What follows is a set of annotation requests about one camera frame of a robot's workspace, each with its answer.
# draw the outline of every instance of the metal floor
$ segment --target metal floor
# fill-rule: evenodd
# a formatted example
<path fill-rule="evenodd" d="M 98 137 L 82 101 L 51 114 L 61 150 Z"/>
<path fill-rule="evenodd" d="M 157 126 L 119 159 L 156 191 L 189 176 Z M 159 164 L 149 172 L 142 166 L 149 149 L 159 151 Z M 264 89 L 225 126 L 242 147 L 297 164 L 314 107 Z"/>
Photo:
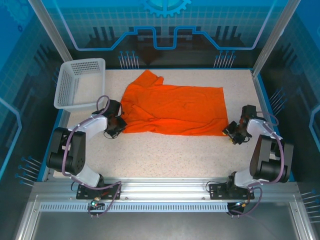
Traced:
<path fill-rule="evenodd" d="M 290 208 L 261 203 L 248 217 L 226 213 L 107 213 L 90 219 L 79 212 L 41 212 L 33 240 L 294 240 Z M 273 232 L 274 237 L 262 224 Z"/>

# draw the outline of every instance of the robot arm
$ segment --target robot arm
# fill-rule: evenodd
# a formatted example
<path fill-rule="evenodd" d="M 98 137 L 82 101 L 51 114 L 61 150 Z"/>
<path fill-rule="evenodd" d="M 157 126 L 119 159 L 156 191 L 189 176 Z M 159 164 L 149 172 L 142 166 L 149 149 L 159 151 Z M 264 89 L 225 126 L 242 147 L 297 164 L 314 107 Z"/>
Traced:
<path fill-rule="evenodd" d="M 72 134 L 67 149 L 65 173 L 89 187 L 103 187 L 103 177 L 86 164 L 86 142 L 100 132 L 106 132 L 114 138 L 125 129 L 126 122 L 121 116 L 117 116 L 120 106 L 119 102 L 110 100 L 110 104 L 103 114 L 99 114 L 101 111 L 96 111 L 82 124 L 70 128 L 56 128 L 53 131 L 46 160 L 47 167 L 63 173 L 62 167 L 67 139 Z"/>
<path fill-rule="evenodd" d="M 244 106 L 239 124 L 233 121 L 222 132 L 231 138 L 233 144 L 246 143 L 253 136 L 258 140 L 249 168 L 233 172 L 226 183 L 209 185 L 212 200 L 253 199 L 249 190 L 253 186 L 288 181 L 294 147 L 285 143 L 264 118 L 257 116 L 255 106 Z"/>

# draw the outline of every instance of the white plastic basket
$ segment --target white plastic basket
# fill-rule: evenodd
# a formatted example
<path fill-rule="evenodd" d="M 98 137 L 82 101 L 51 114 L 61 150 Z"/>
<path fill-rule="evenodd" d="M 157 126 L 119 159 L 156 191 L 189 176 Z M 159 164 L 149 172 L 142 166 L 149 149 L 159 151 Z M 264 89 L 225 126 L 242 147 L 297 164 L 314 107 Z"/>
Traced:
<path fill-rule="evenodd" d="M 61 65 L 54 96 L 54 107 L 68 112 L 95 110 L 98 98 L 105 94 L 106 61 L 88 58 Z M 106 99 L 99 101 L 103 108 Z"/>

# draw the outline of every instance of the orange towel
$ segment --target orange towel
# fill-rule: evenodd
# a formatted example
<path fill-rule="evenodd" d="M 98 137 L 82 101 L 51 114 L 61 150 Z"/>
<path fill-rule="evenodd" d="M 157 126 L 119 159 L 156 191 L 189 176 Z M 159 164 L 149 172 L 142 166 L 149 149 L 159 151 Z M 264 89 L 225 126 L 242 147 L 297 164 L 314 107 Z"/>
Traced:
<path fill-rule="evenodd" d="M 164 78 L 144 71 L 121 100 L 124 133 L 223 136 L 228 125 L 222 87 L 163 85 Z"/>

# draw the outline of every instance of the speckled table surface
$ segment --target speckled table surface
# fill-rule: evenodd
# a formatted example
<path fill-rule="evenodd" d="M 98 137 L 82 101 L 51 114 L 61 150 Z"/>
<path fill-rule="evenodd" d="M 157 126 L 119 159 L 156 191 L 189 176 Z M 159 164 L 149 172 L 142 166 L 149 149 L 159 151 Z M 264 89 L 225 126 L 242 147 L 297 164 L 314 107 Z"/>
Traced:
<path fill-rule="evenodd" d="M 107 70 L 105 93 L 120 101 L 126 87 L 144 70 Z M 242 107 L 261 110 L 249 70 L 153 69 L 164 84 L 223 87 L 229 122 L 238 122 Z M 92 111 L 73 112 L 68 127 L 88 118 Z M 151 132 L 120 134 L 106 139 L 97 134 L 86 145 L 86 162 L 104 177 L 226 177 L 249 167 L 257 139 L 233 145 L 228 137 L 174 136 Z"/>

